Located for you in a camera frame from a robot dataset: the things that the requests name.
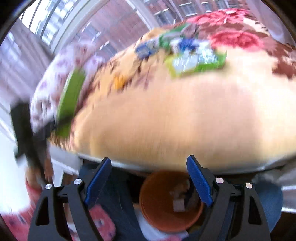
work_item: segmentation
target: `white curtain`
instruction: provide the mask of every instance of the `white curtain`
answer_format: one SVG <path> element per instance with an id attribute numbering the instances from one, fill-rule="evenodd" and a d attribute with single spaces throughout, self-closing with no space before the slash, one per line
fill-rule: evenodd
<path id="1" fill-rule="evenodd" d="M 267 27 L 270 35 L 282 44 L 290 44 L 295 46 L 295 41 L 290 32 L 277 16 L 264 2 L 261 0 L 246 0 L 248 7 L 255 17 L 264 26 Z"/>
<path id="2" fill-rule="evenodd" d="M 0 108 L 9 112 L 12 101 L 32 97 L 52 59 L 18 19 L 0 46 Z"/>
<path id="3" fill-rule="evenodd" d="M 270 181 L 281 186 L 283 191 L 283 212 L 296 213 L 296 161 L 286 164 L 280 169 L 274 169 L 257 174 L 253 182 Z"/>

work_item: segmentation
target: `floral tablecloth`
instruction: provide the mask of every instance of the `floral tablecloth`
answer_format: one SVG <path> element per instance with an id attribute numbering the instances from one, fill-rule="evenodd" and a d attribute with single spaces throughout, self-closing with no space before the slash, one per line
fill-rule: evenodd
<path id="1" fill-rule="evenodd" d="M 139 60 L 134 49 L 100 68 L 72 121 L 51 142 L 87 155 L 154 169 L 186 169 L 194 154 L 213 170 L 255 167 L 296 152 L 295 47 L 275 41 L 244 9 L 188 20 L 199 38 L 227 51 L 222 69 L 172 79 L 164 50 Z"/>

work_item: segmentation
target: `building window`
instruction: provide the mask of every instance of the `building window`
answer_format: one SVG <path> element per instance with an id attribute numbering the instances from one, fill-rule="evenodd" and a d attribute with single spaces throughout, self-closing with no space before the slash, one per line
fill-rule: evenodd
<path id="1" fill-rule="evenodd" d="M 52 14 L 49 21 L 56 25 L 58 28 L 60 28 L 64 23 L 63 19 L 55 12 Z"/>
<path id="2" fill-rule="evenodd" d="M 227 3 L 228 3 L 228 6 L 230 8 L 235 8 L 235 7 L 238 7 L 238 4 L 237 4 L 237 1 L 236 0 L 226 0 Z"/>
<path id="3" fill-rule="evenodd" d="M 66 3 L 67 3 L 67 1 L 63 1 L 63 0 L 62 0 L 62 1 L 59 2 L 59 4 L 58 4 L 57 7 L 58 7 L 59 9 L 63 9 L 63 8 L 65 7 Z"/>
<path id="4" fill-rule="evenodd" d="M 226 8 L 227 8 L 227 6 L 226 6 L 224 0 L 214 0 L 214 1 L 216 2 L 217 8 L 218 8 L 219 10 L 221 10 L 221 9 L 226 9 Z"/>
<path id="5" fill-rule="evenodd" d="M 75 42 L 79 42 L 80 39 L 81 39 L 80 34 L 76 34 L 75 37 L 73 38 L 73 41 L 75 41 Z"/>
<path id="6" fill-rule="evenodd" d="M 47 45 L 50 45 L 50 42 L 52 41 L 53 37 L 54 33 L 51 32 L 48 28 L 46 28 L 42 36 L 42 41 L 45 42 Z"/>
<path id="7" fill-rule="evenodd" d="M 201 5 L 204 7 L 205 12 L 211 12 L 212 8 L 209 2 L 201 2 Z"/>
<path id="8" fill-rule="evenodd" d="M 179 7 L 182 9 L 186 17 L 197 14 L 196 9 L 192 4 L 192 2 L 181 4 L 179 5 Z"/>
<path id="9" fill-rule="evenodd" d="M 103 44 L 98 51 L 98 54 L 103 57 L 112 58 L 115 54 L 117 54 L 116 49 L 110 44 L 108 40 L 105 44 Z"/>
<path id="10" fill-rule="evenodd" d="M 100 36 L 101 32 L 99 32 L 98 30 L 96 30 L 91 22 L 89 22 L 85 28 L 83 28 L 81 30 L 82 33 L 87 34 L 89 37 L 92 38 L 92 41 L 94 41 L 98 36 Z"/>
<path id="11" fill-rule="evenodd" d="M 160 25 L 173 24 L 174 18 L 169 8 L 159 11 L 154 14 Z"/>

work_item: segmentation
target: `terracotta pot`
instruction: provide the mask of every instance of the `terracotta pot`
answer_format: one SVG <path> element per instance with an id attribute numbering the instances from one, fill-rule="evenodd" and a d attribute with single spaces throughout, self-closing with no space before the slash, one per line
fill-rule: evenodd
<path id="1" fill-rule="evenodd" d="M 170 191 L 188 179 L 184 172 L 160 171 L 151 174 L 140 191 L 140 208 L 143 216 L 155 228 L 167 233 L 180 232 L 191 227 L 203 211 L 204 204 L 187 212 L 173 211 L 173 198 Z"/>

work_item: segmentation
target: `blue jeans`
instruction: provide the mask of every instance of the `blue jeans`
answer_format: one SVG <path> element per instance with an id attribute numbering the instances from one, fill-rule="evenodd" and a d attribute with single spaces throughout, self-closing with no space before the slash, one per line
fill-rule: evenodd
<path id="1" fill-rule="evenodd" d="M 96 168 L 97 164 L 84 165 L 80 171 L 79 177 L 83 179 L 87 170 Z M 133 203 L 129 190 L 127 188 L 128 174 L 116 168 L 112 172 L 98 196 L 97 203 L 109 214 L 116 227 L 116 236 L 114 241 L 146 241 L 138 224 Z M 281 216 L 283 206 L 283 194 L 281 188 L 268 182 L 254 184 L 259 199 L 267 218 L 270 232 L 275 227 Z M 226 238 L 234 205 L 230 203 L 219 241 Z M 184 241 L 197 241 L 199 231 L 190 234 Z"/>

